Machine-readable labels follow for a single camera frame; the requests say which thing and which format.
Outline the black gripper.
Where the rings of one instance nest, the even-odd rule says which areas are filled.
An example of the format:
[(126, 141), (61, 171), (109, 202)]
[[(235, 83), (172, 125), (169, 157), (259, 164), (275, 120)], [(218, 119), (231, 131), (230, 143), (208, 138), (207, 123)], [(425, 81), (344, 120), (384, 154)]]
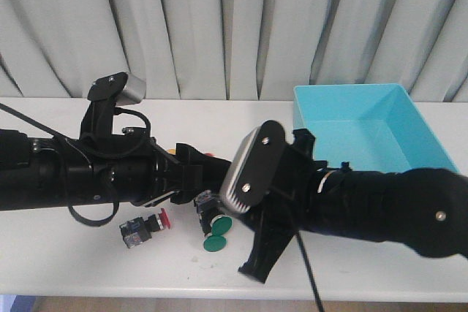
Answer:
[(177, 143), (175, 156), (150, 138), (152, 147), (151, 177), (147, 192), (137, 207), (154, 207), (167, 199), (177, 205), (191, 202), (198, 194), (218, 194), (231, 162), (201, 153), (188, 144)]
[(237, 216), (254, 232), (249, 258), (238, 272), (264, 284), (274, 265), (292, 240), (295, 232), (282, 207), (298, 203), (313, 172), (326, 167), (325, 161), (312, 157), (315, 136), (308, 129), (293, 131), (293, 143), (286, 141), (272, 183), (262, 202), (247, 213)]

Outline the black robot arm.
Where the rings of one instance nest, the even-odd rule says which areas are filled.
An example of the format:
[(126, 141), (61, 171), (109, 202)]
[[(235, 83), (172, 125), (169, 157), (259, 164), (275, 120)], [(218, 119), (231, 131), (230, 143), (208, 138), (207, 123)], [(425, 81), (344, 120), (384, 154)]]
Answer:
[(155, 206), (191, 202), (219, 191), (228, 160), (179, 143), (174, 155), (149, 137), (132, 154), (100, 158), (54, 138), (1, 130), (1, 209), (23, 210), (130, 202)]
[(467, 178), (443, 168), (406, 172), (330, 168), (312, 157), (314, 136), (269, 122), (239, 148), (231, 197), (254, 244), (240, 271), (265, 282), (300, 231), (391, 241), (421, 256), (467, 254)]

